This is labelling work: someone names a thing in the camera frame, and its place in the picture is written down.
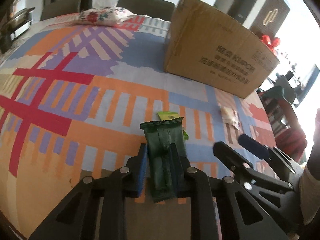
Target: cabinet door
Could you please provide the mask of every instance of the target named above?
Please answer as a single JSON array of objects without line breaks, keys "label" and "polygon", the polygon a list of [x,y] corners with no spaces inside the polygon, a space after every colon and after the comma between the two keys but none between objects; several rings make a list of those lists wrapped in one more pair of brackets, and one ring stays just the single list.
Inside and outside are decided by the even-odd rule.
[{"label": "cabinet door", "polygon": [[259,38],[262,35],[274,38],[289,11],[290,8],[284,0],[266,0],[252,23],[250,31]]}]

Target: dark chair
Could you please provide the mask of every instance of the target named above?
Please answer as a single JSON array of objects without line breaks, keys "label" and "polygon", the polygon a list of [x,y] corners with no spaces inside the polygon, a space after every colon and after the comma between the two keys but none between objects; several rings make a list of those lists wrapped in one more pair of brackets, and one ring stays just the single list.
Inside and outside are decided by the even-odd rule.
[{"label": "dark chair", "polygon": [[54,18],[60,15],[80,12],[81,0],[57,0],[44,6],[40,21]]},{"label": "dark chair", "polygon": [[134,14],[147,15],[170,21],[175,4],[163,0],[119,0],[119,7],[128,9]]},{"label": "dark chair", "polygon": [[296,92],[290,86],[286,76],[278,76],[276,80],[276,86],[282,86],[284,89],[284,98],[290,103],[293,104],[295,99],[297,98]]}]

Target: tablecloth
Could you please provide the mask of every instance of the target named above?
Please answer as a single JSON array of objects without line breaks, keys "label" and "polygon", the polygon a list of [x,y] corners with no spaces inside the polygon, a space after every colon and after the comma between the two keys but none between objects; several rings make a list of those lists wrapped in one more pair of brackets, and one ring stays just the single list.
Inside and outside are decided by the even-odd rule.
[{"label": "tablecloth", "polygon": [[[217,178],[231,172],[213,155],[224,141],[257,170],[268,166],[241,148],[246,133],[275,146],[259,97],[240,99],[163,72],[170,23],[137,16],[117,28],[73,25],[61,17],[31,36],[0,68],[0,209],[29,237],[80,178],[107,176],[145,142],[141,122],[158,111],[184,116],[187,155]],[[242,130],[223,122],[236,109]],[[127,200],[129,239],[188,239],[188,199],[154,204],[144,190]]]}]

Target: red stripe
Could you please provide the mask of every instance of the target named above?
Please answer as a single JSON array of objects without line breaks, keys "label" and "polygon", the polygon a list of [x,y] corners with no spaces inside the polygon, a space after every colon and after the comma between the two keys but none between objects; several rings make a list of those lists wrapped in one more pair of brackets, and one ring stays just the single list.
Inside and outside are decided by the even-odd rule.
[{"label": "red stripe", "polygon": [[53,71],[63,70],[77,54],[77,52],[70,52]]},{"label": "red stripe", "polygon": [[94,77],[94,75],[74,73],[67,71],[55,71],[50,69],[26,69],[17,68],[14,73],[17,76],[29,76],[29,77],[40,77],[40,78],[50,78],[53,80],[62,80],[68,82],[74,82],[84,85],[89,85]]},{"label": "red stripe", "polygon": [[19,128],[19,132],[14,140],[14,144],[11,151],[11,157],[9,162],[9,171],[15,177],[17,177],[19,160],[21,155],[24,139],[26,138],[30,122],[22,122]]},{"label": "red stripe", "polygon": [[[64,80],[89,85],[94,77],[93,75],[83,73],[72,73],[63,71],[68,63],[77,55],[77,52],[71,52],[69,55],[64,57],[64,59],[54,70],[37,69],[41,65],[41,63],[44,62],[44,60],[46,60],[47,57],[49,57],[49,55],[51,54],[51,52],[47,52],[31,69],[16,69],[13,74],[24,77],[19,82],[12,98],[9,99],[0,95],[0,106],[5,109],[5,112],[0,119],[0,130],[9,112],[22,118],[22,123],[12,147],[9,163],[9,172],[11,172],[15,177],[17,177],[22,146],[31,123],[62,136],[66,136],[68,133],[71,119],[38,109],[41,100],[47,93],[49,87],[52,85],[53,80]],[[30,106],[27,106],[25,104],[16,102],[15,99],[19,95],[23,84],[28,80],[30,76],[45,78],[45,80],[39,87]]]},{"label": "red stripe", "polygon": [[71,119],[48,113],[37,108],[37,106],[27,106],[17,101],[0,95],[0,106],[5,107],[6,111],[22,118],[22,122],[30,121],[51,132],[66,136],[68,133]]},{"label": "red stripe", "polygon": [[33,65],[32,68],[33,68],[33,69],[38,68],[38,67],[42,64],[42,62],[44,62],[44,61],[47,59],[47,57],[49,57],[51,54],[52,54],[52,52],[47,52],[46,54],[44,54],[44,55],[37,61],[37,63]]}]

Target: blue object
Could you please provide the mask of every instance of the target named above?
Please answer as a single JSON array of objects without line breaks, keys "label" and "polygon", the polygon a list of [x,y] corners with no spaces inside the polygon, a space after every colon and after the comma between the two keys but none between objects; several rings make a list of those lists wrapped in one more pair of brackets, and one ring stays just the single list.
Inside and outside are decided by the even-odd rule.
[{"label": "blue object", "polygon": [[251,152],[253,155],[258,157],[261,160],[268,160],[269,151],[268,148],[264,145],[258,143],[256,140],[252,139],[250,136],[246,134],[241,134],[238,138],[238,143],[243,148]]}]

